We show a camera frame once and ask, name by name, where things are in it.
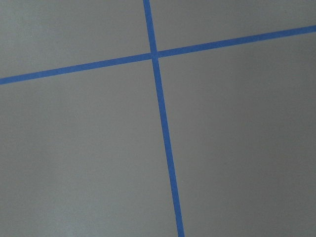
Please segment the long blue tape strip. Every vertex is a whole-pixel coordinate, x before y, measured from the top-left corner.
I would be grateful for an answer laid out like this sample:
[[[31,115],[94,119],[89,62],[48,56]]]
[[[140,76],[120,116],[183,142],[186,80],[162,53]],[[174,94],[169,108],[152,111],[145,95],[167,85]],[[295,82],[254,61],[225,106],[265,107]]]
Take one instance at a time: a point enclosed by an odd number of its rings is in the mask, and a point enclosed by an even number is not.
[[[155,87],[156,87],[157,100],[158,100],[158,109],[159,109],[163,142],[164,142],[164,148],[165,148],[165,154],[166,154],[166,162],[167,162],[167,168],[168,168],[172,202],[173,202],[173,208],[174,208],[174,214],[175,214],[177,236],[184,237],[185,231],[184,231],[184,225],[183,225],[183,219],[182,219],[181,203],[180,203],[180,198],[179,198],[176,171],[175,171],[174,159],[173,159],[173,151],[172,151],[172,145],[171,145],[170,134],[169,134],[168,119],[167,119],[164,92],[163,92],[163,86],[162,86],[162,80],[161,80],[160,65],[159,65],[159,59],[158,59],[157,42],[156,42],[150,1],[144,0],[143,7],[144,7],[148,40],[149,40],[149,46],[150,46],[151,61],[152,61],[153,72],[154,72]]]

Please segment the crossing blue tape strip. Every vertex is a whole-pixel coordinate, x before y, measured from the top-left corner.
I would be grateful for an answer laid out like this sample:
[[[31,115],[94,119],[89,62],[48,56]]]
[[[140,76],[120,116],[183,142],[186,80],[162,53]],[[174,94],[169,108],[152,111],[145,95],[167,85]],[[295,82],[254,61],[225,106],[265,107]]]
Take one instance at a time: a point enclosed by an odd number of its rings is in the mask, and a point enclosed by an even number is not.
[[[220,40],[220,41],[215,41],[215,42],[208,42],[208,43],[203,43],[203,44],[196,44],[196,45],[190,45],[190,46],[185,46],[185,47],[161,50],[157,52],[157,56],[158,58],[163,58],[163,57],[229,47],[229,46],[234,46],[234,45],[239,45],[239,44],[247,44],[247,43],[253,43],[253,42],[258,42],[258,41],[273,40],[273,39],[291,37],[291,36],[296,36],[296,35],[310,34],[310,33],[315,33],[315,32],[316,32],[316,27],[315,25],[312,25],[312,26],[306,26],[306,27],[295,28],[295,29],[288,29],[288,30],[263,33],[263,34],[234,38],[234,39],[225,39],[225,40]],[[57,68],[57,69],[45,70],[45,71],[40,71],[40,72],[22,74],[22,75],[17,75],[17,76],[10,76],[6,78],[1,78],[0,83],[1,85],[3,85],[3,84],[9,84],[9,83],[16,83],[20,81],[41,79],[41,78],[53,77],[53,76],[64,75],[64,74],[69,74],[69,73],[94,70],[94,69],[99,69],[99,68],[104,68],[104,67],[109,67],[109,66],[146,61],[150,59],[151,59],[150,53],[137,54],[137,55],[109,59],[109,60],[104,60],[104,61],[97,61],[97,62],[91,62],[91,63],[86,63],[86,64],[79,64],[79,65],[73,65],[73,66],[62,67],[62,68]]]

